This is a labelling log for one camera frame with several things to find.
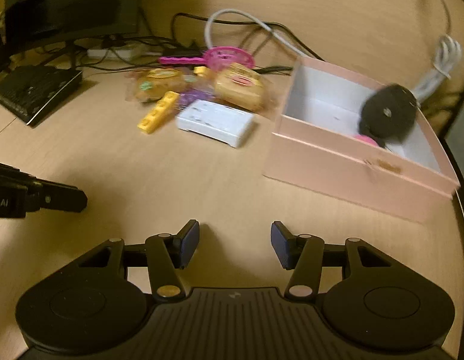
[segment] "white power strip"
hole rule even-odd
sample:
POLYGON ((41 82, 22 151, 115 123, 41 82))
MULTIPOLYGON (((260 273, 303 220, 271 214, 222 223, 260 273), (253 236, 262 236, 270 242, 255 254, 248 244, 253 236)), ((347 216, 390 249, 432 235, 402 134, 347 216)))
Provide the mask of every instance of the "white power strip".
POLYGON ((175 117, 177 127, 239 147, 254 115, 226 105, 196 100, 175 117))
MULTIPOLYGON (((122 47, 114 47, 114 51, 121 57, 121 59, 125 59, 126 61, 132 61, 135 58, 138 58, 144 55, 147 51, 146 45, 141 43, 131 43, 126 44, 122 47)), ((94 47, 87 50, 87 56, 89 58, 94 59, 102 59, 104 55, 107 53, 105 59, 112 59, 115 61, 120 60, 113 52, 108 49, 101 49, 98 47, 94 47)))

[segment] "ribbed black surface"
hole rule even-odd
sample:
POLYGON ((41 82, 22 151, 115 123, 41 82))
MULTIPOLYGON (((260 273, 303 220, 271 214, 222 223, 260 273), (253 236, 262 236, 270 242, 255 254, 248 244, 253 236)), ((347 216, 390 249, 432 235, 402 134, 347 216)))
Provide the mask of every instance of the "ribbed black surface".
MULTIPOLYGON (((69 359, 29 350, 22 360, 69 359)), ((276 288, 196 288, 157 306, 129 341, 81 360, 452 359, 438 347, 416 354, 368 352, 330 332, 315 308, 284 300, 276 288)))

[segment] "pink handle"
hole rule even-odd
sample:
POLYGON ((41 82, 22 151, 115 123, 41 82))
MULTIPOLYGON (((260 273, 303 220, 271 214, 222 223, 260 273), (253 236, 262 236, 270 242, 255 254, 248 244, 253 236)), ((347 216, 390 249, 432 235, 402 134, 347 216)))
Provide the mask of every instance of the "pink handle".
POLYGON ((194 57, 194 58, 176 58, 173 56, 161 56, 158 61, 163 65, 185 65, 185 64, 205 64, 204 58, 194 57))

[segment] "white plastic box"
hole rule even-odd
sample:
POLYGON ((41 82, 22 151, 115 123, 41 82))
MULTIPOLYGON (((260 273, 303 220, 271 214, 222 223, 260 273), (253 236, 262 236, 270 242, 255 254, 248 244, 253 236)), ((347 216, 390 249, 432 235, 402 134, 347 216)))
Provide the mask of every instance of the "white plastic box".
POLYGON ((353 138, 363 103, 381 87, 339 66, 299 59, 264 175, 424 222, 452 198, 459 181, 421 112, 404 142, 388 149, 353 138))

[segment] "plastic wrapped snack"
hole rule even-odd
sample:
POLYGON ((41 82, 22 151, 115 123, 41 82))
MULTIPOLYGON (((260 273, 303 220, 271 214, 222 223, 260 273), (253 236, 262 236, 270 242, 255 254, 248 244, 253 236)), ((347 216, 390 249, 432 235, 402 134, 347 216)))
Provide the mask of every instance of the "plastic wrapped snack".
POLYGON ((260 74, 233 63, 217 74, 215 95, 228 103, 257 112, 264 108, 265 88, 260 74))
POLYGON ((156 68, 134 75, 128 100, 141 103, 159 100, 168 92, 183 92, 187 88, 184 74, 178 69, 156 68))

